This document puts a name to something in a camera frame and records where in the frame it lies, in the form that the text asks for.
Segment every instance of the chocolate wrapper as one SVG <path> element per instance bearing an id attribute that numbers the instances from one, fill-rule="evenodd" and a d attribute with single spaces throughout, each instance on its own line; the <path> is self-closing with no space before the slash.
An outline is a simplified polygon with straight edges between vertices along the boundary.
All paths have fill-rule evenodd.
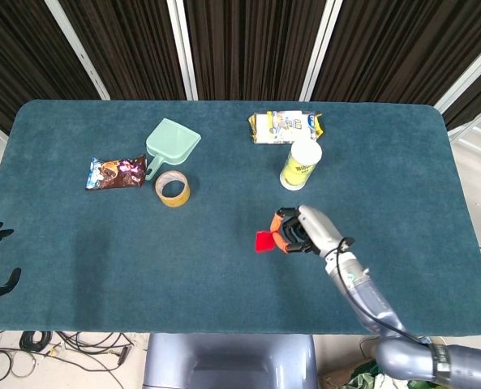
<path id="1" fill-rule="evenodd" d="M 98 190 L 142 186 L 146 172 L 146 155 L 104 162 L 92 158 L 85 189 Z"/>

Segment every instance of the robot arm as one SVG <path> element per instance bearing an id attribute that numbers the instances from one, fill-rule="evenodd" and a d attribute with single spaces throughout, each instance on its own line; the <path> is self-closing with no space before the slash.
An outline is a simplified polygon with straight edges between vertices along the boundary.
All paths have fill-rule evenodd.
<path id="1" fill-rule="evenodd" d="M 362 325 L 381 336 L 376 360 L 390 377 L 422 379 L 461 389 L 481 389 L 481 350 L 463 346 L 422 344 L 402 325 L 395 311 L 374 285 L 368 271 L 348 251 L 352 239 L 343 238 L 332 221 L 308 206 L 282 208 L 271 232 L 285 252 L 313 251 L 326 261 L 326 272 L 346 297 Z M 282 223 L 285 216 L 291 216 Z M 277 231 L 283 231 L 291 241 Z"/>

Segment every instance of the white lid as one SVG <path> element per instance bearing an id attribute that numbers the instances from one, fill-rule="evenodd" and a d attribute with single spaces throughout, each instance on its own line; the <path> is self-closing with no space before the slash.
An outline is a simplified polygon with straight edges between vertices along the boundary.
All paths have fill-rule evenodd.
<path id="1" fill-rule="evenodd" d="M 310 166 L 317 164 L 322 155 L 321 146 L 310 138 L 299 139 L 292 143 L 290 154 L 301 165 Z"/>

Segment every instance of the green dustpan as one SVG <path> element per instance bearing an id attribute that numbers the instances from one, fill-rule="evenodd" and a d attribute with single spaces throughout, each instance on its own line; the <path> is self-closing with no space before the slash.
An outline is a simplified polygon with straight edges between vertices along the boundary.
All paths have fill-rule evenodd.
<path id="1" fill-rule="evenodd" d="M 188 158 L 200 141 L 200 135 L 169 119 L 161 123 L 146 139 L 146 151 L 154 156 L 147 167 L 147 180 L 151 180 L 163 162 L 179 165 Z"/>

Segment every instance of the dustpan handle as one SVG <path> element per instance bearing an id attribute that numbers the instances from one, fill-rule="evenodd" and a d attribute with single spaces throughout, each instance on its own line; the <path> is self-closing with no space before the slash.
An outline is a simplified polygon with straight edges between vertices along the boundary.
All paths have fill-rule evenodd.
<path id="1" fill-rule="evenodd" d="M 150 181 L 153 177 L 153 175 L 156 173 L 156 171 L 161 167 L 161 164 L 165 161 L 165 159 L 162 156 L 155 156 L 150 162 L 150 165 L 146 168 L 146 171 L 148 172 L 150 170 L 150 173 L 146 175 L 147 181 Z"/>

